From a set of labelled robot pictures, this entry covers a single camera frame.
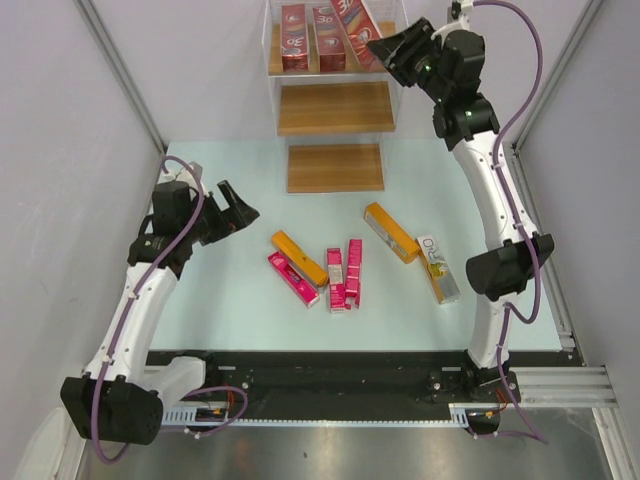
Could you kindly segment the red foil toothpaste box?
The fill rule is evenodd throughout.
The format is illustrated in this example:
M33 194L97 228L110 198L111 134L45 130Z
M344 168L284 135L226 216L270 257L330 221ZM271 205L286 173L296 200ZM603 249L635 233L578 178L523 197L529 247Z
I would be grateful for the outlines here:
M304 4L281 7L280 49L285 73L308 70L309 40Z

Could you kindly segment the red 3D toothpaste box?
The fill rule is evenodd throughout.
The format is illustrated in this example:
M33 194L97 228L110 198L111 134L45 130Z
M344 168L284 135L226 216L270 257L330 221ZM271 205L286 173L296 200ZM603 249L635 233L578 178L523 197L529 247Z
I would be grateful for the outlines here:
M382 34L367 3L362 0L330 0L330 5L359 65L369 71L377 63L377 58L369 50L368 43L380 40Z

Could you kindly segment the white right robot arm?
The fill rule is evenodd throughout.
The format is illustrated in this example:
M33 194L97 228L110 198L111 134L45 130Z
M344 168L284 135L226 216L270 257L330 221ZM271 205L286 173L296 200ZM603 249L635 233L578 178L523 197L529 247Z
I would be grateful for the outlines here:
M509 385L510 318L518 315L519 297L532 284L532 311L520 319L525 324L537 319L540 269L554 240L539 232L520 200L499 121L480 91L484 39L459 21L435 29L421 18L399 33L369 41L367 48L400 85L417 86L433 101L435 133L462 168L481 216L487 250L466 262L477 307L460 389L469 399L484 401Z

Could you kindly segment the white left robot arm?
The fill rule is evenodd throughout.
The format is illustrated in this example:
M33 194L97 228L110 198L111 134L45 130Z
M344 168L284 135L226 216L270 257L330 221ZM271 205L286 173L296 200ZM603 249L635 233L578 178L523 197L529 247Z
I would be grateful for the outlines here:
M155 186L151 212L129 247L125 285L109 329L84 372L63 382L61 400L84 439L148 445L165 412L189 393L207 400L220 390L220 374L196 357L176 357L160 371L145 373L159 319L194 246L220 241L259 216L228 181L217 185L225 208L198 185L177 179Z

